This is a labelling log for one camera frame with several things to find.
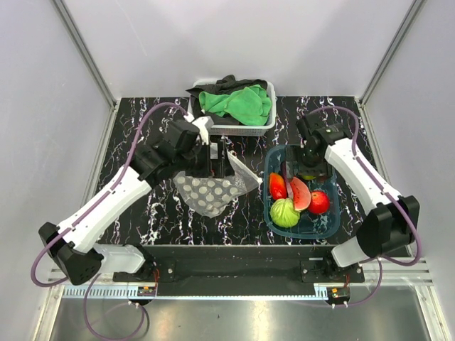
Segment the fake red orange mango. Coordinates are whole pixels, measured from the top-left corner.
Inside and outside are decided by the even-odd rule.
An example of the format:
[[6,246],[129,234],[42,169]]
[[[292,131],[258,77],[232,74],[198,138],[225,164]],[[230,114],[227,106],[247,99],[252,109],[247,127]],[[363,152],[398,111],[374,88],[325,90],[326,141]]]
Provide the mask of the fake red orange mango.
[[278,173],[269,174],[269,194],[273,200],[288,198],[285,180]]

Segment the clear zip top bag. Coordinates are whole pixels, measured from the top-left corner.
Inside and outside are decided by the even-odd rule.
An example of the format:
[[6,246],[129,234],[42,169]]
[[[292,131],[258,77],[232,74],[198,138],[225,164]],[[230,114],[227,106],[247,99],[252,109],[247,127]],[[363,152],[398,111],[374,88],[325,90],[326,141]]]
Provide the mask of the clear zip top bag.
[[262,179],[232,151],[228,151],[227,158],[233,167],[234,175],[224,178],[194,178],[181,171],[173,178],[183,201],[201,216],[217,217],[234,199],[262,184]]

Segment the fake watermelon slice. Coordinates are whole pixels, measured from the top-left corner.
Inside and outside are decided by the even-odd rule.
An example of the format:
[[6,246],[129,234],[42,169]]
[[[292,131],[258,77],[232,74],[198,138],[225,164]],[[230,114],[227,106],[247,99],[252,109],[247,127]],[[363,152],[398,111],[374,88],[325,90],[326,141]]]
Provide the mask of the fake watermelon slice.
[[294,209],[296,211],[306,210],[311,204],[311,192],[307,184],[297,177],[293,177],[291,182],[293,193]]

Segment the fake red apple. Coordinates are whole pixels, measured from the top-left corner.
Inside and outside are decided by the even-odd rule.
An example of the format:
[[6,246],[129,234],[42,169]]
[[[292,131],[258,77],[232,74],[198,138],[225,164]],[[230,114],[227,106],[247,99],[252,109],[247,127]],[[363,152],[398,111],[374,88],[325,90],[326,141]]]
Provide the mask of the fake red apple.
[[315,215],[322,215],[330,208],[330,200],[327,194],[321,190],[311,192],[311,202],[308,211]]

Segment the fake green cabbage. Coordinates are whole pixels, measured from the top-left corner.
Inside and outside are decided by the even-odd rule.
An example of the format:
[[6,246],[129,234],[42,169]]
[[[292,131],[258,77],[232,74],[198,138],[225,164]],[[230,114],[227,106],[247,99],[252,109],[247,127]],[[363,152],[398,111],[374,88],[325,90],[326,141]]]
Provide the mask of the fake green cabbage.
[[269,214],[273,223],[283,228],[294,227],[300,220],[300,212],[294,209],[293,200],[290,198],[276,200]]

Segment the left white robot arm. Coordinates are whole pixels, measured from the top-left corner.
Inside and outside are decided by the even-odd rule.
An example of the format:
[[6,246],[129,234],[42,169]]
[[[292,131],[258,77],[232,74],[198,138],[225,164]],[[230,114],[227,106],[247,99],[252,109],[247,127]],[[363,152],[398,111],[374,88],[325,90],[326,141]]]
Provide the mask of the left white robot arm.
[[113,179],[74,215],[39,230],[45,251],[75,286],[103,273],[131,274],[146,281],[156,273],[155,258],[140,245],[101,245],[99,237],[125,210],[165,180],[185,172],[194,178],[224,178],[234,173],[224,143],[210,155],[213,120],[178,120],[166,133],[134,146]]

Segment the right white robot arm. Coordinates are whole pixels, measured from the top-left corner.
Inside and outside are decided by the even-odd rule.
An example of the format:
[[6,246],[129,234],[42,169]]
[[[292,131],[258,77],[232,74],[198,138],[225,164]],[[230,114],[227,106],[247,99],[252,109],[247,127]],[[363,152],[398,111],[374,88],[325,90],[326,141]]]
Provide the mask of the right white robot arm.
[[348,241],[331,250],[331,259],[323,263],[324,276],[340,281],[348,267],[385,257],[387,253],[410,244],[421,246],[417,234],[420,205],[410,195],[394,189],[357,148],[356,133],[340,124],[320,126],[303,117],[296,127],[304,143],[287,148],[287,159],[301,177],[326,180],[334,172],[340,174],[356,194],[365,218]]

